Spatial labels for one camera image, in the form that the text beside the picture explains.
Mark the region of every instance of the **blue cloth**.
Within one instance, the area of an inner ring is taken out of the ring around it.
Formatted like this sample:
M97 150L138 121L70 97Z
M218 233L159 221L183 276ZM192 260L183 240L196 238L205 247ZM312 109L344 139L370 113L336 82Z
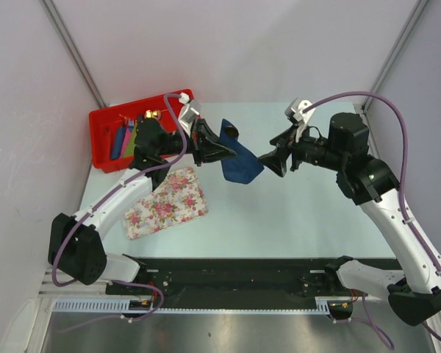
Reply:
M225 180L240 184L251 183L265 168L258 162L257 156L238 142L238 137L231 138L226 134L226 127L234 126L226 119L222 120L219 143L237 152L237 156L221 160L222 172Z

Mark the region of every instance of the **white table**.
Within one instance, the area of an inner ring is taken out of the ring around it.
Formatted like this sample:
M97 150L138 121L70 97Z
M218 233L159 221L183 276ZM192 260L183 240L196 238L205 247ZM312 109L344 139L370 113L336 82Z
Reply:
M216 133L223 118L230 120L239 141L261 155L289 127L288 104L203 104L201 115ZM317 108L311 124L327 136L330 118L340 112L354 113L352 103ZM187 155L171 170L189 165L193 158ZM104 239L106 251L136 257L395 257L376 226L341 194L332 171L303 163L284 179L265 169L250 185L238 185L223 178L220 163L195 170L209 205L206 216L137 240L126 237L121 220ZM92 168L82 206L122 173Z

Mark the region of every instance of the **red plastic bin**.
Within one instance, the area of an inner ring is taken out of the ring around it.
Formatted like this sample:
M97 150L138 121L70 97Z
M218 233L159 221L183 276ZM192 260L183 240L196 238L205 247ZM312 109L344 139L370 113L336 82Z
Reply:
M173 93L180 94L181 92L185 92L190 98L194 98L191 90L178 90ZM162 94L114 107L103 108L89 114L91 153L95 168L101 169L104 173L120 171L128 168L130 162L134 159L133 157L119 158L117 160L110 159L116 131L118 127L123 126L124 117L135 121L139 115L144 115L147 110L160 110L162 112L160 124L163 128L167 132L176 130L176 125L170 112L168 112L168 108L163 102L163 96ZM170 99L170 104L175 114L178 115L183 104L177 99Z

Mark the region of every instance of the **green object in bin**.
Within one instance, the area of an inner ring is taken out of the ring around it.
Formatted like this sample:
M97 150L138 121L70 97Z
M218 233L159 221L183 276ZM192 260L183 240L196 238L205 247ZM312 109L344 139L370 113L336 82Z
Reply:
M134 155L135 147L135 135L137 131L137 122L135 122L134 128L132 129L131 139L127 143L126 149L124 150L123 157L132 157Z

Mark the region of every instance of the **floral cloth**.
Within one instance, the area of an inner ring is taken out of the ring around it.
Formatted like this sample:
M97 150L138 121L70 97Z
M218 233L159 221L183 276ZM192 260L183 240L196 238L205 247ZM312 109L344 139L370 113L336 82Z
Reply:
M167 175L159 187L124 215L129 239L158 232L205 215L208 211L203 190L192 168Z

